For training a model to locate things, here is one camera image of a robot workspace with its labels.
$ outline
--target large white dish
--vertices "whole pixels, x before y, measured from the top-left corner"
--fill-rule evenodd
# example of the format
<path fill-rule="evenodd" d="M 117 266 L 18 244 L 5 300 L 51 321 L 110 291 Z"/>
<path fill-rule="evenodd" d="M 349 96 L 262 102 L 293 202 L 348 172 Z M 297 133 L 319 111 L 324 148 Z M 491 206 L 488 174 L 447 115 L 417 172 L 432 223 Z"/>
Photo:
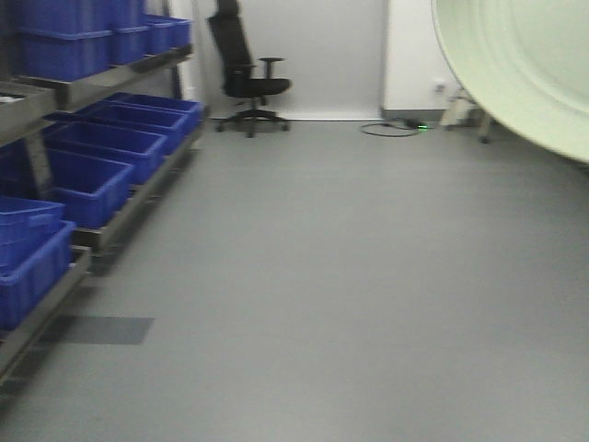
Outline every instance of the large white dish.
<path fill-rule="evenodd" d="M 479 105 L 589 161 L 589 0 L 432 0 L 440 44 Z"/>

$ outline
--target wall outlet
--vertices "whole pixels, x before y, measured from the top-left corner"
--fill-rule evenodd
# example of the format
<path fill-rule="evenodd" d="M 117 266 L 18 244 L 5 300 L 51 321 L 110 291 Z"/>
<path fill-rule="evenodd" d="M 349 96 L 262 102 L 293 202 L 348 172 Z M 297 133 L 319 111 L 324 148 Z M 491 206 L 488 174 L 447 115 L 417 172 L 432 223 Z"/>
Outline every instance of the wall outlet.
<path fill-rule="evenodd" d="M 434 80 L 433 81 L 433 92 L 436 94 L 442 94 L 445 91 L 445 81 L 444 80 Z"/>

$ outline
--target blue plastic crate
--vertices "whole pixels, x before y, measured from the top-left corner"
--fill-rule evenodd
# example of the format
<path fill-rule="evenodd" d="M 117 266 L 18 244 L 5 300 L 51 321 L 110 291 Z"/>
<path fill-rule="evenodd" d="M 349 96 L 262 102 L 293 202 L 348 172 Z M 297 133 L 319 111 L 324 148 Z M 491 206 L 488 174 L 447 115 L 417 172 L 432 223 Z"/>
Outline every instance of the blue plastic crate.
<path fill-rule="evenodd" d="M 88 122 L 65 125 L 45 138 L 51 149 L 131 164 L 133 184 L 143 184 L 161 166 L 165 143 L 164 135 Z"/>
<path fill-rule="evenodd" d="M 144 58 L 148 30 L 147 26 L 115 29 L 110 38 L 110 63 L 127 64 Z"/>
<path fill-rule="evenodd" d="M 172 47 L 180 48 L 191 44 L 191 24 L 192 20 L 184 18 L 164 17 L 164 16 L 146 16 L 147 21 L 159 23 L 172 23 L 174 26 L 171 32 Z"/>
<path fill-rule="evenodd" d="M 77 34 L 109 28 L 109 2 L 105 0 L 17 0 L 21 28 Z"/>
<path fill-rule="evenodd" d="M 78 34 L 20 31 L 22 69 L 27 76 L 74 81 L 109 68 L 109 30 Z"/>
<path fill-rule="evenodd" d="M 136 28 L 145 24 L 145 0 L 110 0 L 112 29 Z"/>
<path fill-rule="evenodd" d="M 173 47 L 174 23 L 171 21 L 148 19 L 145 24 L 149 27 L 147 37 L 147 52 L 162 53 Z"/>
<path fill-rule="evenodd" d="M 163 134 L 167 137 L 164 153 L 171 154 L 184 138 L 188 115 L 171 110 L 139 109 L 122 104 L 99 102 L 79 111 L 92 122 Z"/>
<path fill-rule="evenodd" d="M 0 273 L 0 330 L 18 327 L 67 271 L 74 227 L 62 221 L 58 231 L 14 271 Z"/>
<path fill-rule="evenodd" d="M 18 267 L 57 231 L 63 215 L 62 204 L 0 197 L 0 272 Z"/>
<path fill-rule="evenodd" d="M 129 198 L 132 166 L 53 149 L 47 154 L 65 219 L 101 228 Z"/>
<path fill-rule="evenodd" d="M 124 92 L 111 95 L 106 98 L 105 101 L 136 106 L 142 109 L 157 109 L 186 113 L 189 118 L 184 127 L 185 134 L 190 133 L 202 120 L 202 104 L 198 101 L 167 99 L 164 97 L 152 97 L 150 95 L 134 95 Z"/>

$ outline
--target office chair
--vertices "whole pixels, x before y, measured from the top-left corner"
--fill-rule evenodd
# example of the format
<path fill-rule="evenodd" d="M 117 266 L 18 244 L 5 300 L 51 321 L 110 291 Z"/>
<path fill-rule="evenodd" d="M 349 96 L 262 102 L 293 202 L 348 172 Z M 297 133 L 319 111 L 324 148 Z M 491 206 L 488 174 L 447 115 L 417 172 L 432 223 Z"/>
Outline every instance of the office chair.
<path fill-rule="evenodd" d="M 256 120 L 268 120 L 280 122 L 283 130 L 288 131 L 290 129 L 288 120 L 277 116 L 276 112 L 258 109 L 258 100 L 261 105 L 266 105 L 266 96 L 281 94 L 291 86 L 290 80 L 272 78 L 273 64 L 284 59 L 260 58 L 265 63 L 265 78 L 252 78 L 251 74 L 255 65 L 252 64 L 238 14 L 237 0 L 217 0 L 217 12 L 208 18 L 208 22 L 223 59 L 225 94 L 237 99 L 249 99 L 250 109 L 220 121 L 216 130 L 222 132 L 227 122 L 248 121 L 248 137 L 252 138 L 256 134 Z"/>

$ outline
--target power adapter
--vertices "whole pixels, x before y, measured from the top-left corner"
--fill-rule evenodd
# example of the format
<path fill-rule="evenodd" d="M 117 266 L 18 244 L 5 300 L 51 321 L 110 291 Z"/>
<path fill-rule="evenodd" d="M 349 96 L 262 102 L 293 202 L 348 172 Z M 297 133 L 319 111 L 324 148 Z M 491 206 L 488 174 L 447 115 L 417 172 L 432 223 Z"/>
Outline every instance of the power adapter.
<path fill-rule="evenodd" d="M 419 120 L 415 120 L 414 118 L 408 118 L 404 121 L 405 125 L 410 129 L 427 129 L 427 124 L 424 122 L 420 122 Z"/>

